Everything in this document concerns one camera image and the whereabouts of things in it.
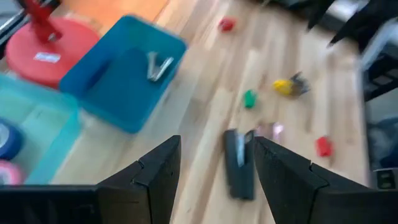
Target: red round base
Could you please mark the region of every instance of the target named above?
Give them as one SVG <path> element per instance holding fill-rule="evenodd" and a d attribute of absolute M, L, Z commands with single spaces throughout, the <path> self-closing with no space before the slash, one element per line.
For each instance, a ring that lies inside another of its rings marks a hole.
<path fill-rule="evenodd" d="M 19 29 L 6 47 L 8 66 L 22 78 L 58 88 L 64 75 L 99 41 L 89 27 L 64 18 L 51 18 L 62 33 L 54 42 L 43 44 L 36 38 L 31 24 Z"/>

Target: silver metal piece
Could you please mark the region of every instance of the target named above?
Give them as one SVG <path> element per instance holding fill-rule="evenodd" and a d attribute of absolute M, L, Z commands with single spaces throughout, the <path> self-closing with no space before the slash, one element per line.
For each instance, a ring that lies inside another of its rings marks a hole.
<path fill-rule="evenodd" d="M 244 143 L 245 144 L 247 144 L 247 143 L 249 143 L 249 141 L 251 141 L 252 139 L 253 139 L 253 134 L 251 134 L 251 132 L 249 132 L 249 133 L 247 133 L 245 136 L 244 136 Z"/>
<path fill-rule="evenodd" d="M 244 135 L 236 133 L 236 158 L 238 166 L 244 165 Z"/>
<path fill-rule="evenodd" d="M 161 66 L 156 65 L 156 57 L 157 57 L 157 52 L 149 52 L 147 54 L 148 58 L 148 73 L 147 73 L 147 78 L 150 81 L 156 82 L 159 80 L 166 69 L 171 65 L 171 63 L 174 61 L 174 58 L 168 57 L 166 60 L 163 61 Z"/>
<path fill-rule="evenodd" d="M 54 33 L 49 35 L 49 41 L 54 42 L 56 40 L 57 40 L 57 36 Z"/>

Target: pink object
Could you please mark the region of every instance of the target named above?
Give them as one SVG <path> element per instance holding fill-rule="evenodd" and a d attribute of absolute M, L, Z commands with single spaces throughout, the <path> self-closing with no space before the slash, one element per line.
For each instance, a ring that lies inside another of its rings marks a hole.
<path fill-rule="evenodd" d="M 276 122 L 272 125 L 272 140 L 280 144 L 280 135 L 284 131 L 284 126 Z"/>
<path fill-rule="evenodd" d="M 333 146 L 328 137 L 323 136 L 317 140 L 317 153 L 320 157 L 331 156 L 333 153 Z"/>
<path fill-rule="evenodd" d="M 0 182 L 3 185 L 22 184 L 22 172 L 15 164 L 0 160 Z"/>
<path fill-rule="evenodd" d="M 222 32 L 228 32 L 234 28 L 235 23 L 236 21 L 234 19 L 225 17 L 220 21 L 218 27 L 221 29 Z"/>

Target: red stand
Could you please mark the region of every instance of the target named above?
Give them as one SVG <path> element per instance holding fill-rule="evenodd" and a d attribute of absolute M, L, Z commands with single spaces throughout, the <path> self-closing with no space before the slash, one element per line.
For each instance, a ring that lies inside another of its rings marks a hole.
<path fill-rule="evenodd" d="M 64 75 L 99 41 L 89 27 L 26 0 L 32 21 L 19 29 L 6 47 L 8 66 L 22 78 L 58 88 Z"/>

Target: light blue plastic bin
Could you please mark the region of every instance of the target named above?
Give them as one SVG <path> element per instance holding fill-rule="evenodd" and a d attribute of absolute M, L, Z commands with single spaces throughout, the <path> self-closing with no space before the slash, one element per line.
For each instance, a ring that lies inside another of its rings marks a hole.
<path fill-rule="evenodd" d="M 24 136 L 11 162 L 21 168 L 25 183 L 48 184 L 80 133 L 76 100 L 0 74 L 0 117 Z"/>
<path fill-rule="evenodd" d="M 59 89 L 76 97 L 88 112 L 136 133 L 175 76 L 186 49 L 177 36 L 124 16 L 64 76 Z M 174 58 L 157 82 L 147 79 L 148 52 Z"/>

